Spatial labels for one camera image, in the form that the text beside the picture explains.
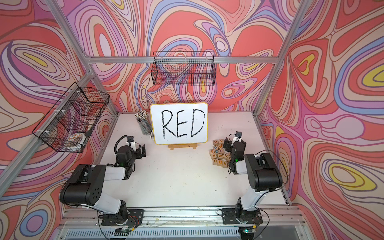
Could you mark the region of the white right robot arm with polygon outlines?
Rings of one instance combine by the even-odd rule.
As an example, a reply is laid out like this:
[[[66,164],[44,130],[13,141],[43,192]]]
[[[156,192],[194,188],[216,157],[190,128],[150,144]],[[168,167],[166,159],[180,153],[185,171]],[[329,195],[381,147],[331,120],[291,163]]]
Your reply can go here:
[[[267,150],[256,154],[246,154],[247,143],[242,140],[242,133],[231,134],[233,138],[224,139],[223,147],[226,156],[223,157],[228,165],[229,174],[246,175],[249,188],[240,197],[233,208],[225,208],[217,211],[225,225],[258,226],[263,223],[259,204],[268,194],[283,187],[283,177]]]

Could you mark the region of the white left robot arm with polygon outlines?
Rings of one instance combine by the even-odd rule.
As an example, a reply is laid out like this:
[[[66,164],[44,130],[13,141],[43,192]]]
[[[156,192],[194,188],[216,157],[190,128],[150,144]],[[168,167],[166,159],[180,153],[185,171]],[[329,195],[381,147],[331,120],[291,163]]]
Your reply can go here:
[[[114,154],[114,164],[78,165],[62,187],[59,200],[70,207],[96,210],[102,226],[133,229],[142,224],[144,210],[128,210],[124,200],[105,193],[103,187],[108,181],[128,180],[136,170],[136,160],[146,157],[146,146],[134,141],[133,136],[124,135],[115,143]]]

